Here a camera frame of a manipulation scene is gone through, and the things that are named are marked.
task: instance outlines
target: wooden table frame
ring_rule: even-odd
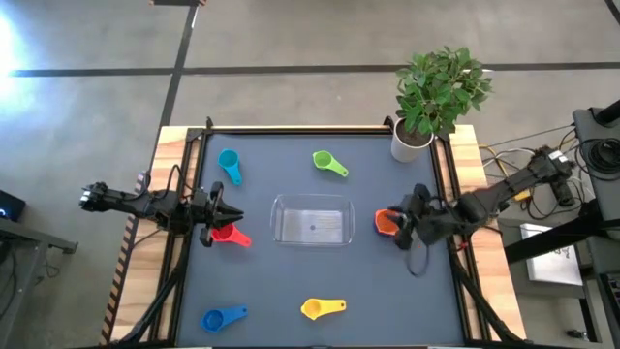
[[[215,133],[224,134],[366,134],[388,135],[386,125],[374,126],[213,126],[207,127],[171,126],[161,130],[153,164],[151,166],[151,190],[164,189],[173,165],[178,165],[192,187],[200,184],[204,150],[208,137]],[[487,185],[481,165],[476,135],[471,125],[459,125],[450,141],[437,140],[430,146],[438,192],[447,200]],[[141,190],[144,175],[139,176],[136,190]],[[172,176],[172,189],[184,190],[178,174]],[[154,223],[128,217],[121,251],[116,266],[100,344],[122,338],[140,319],[154,299],[157,290],[176,266],[179,256],[189,253],[188,237],[173,237],[160,233],[140,244],[133,251],[133,244],[156,229]],[[458,245],[462,237],[449,241]],[[479,229],[471,236],[470,248],[459,252],[463,266],[473,276],[485,298],[500,318],[518,336],[524,338],[525,331],[512,287],[512,279],[504,255],[501,237],[491,230]],[[497,340],[497,334],[490,330],[481,318],[472,298],[452,273],[455,294],[459,304],[463,337],[467,341]],[[176,342],[178,315],[184,275],[181,282],[165,301],[165,304],[142,341],[163,340]]]

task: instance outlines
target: clear plastic container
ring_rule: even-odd
[[[339,195],[278,195],[271,209],[276,241],[304,246],[343,246],[353,239],[353,204]]]

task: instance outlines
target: red measuring cup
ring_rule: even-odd
[[[252,246],[252,240],[241,233],[234,224],[229,224],[221,229],[211,229],[213,240],[217,242],[234,242],[243,247]]]

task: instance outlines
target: green leaves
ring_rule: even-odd
[[[481,110],[491,91],[491,78],[483,79],[482,64],[467,48],[448,47],[414,54],[410,66],[396,72],[396,97],[408,132],[423,134],[454,130],[454,122],[470,108]]]

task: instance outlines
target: potted plant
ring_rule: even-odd
[[[470,107],[477,111],[491,92],[491,78],[482,78],[481,63],[467,48],[444,47],[414,54],[409,67],[396,72],[400,109],[394,124],[391,154],[400,162],[416,159],[434,135],[454,132],[454,122]]]

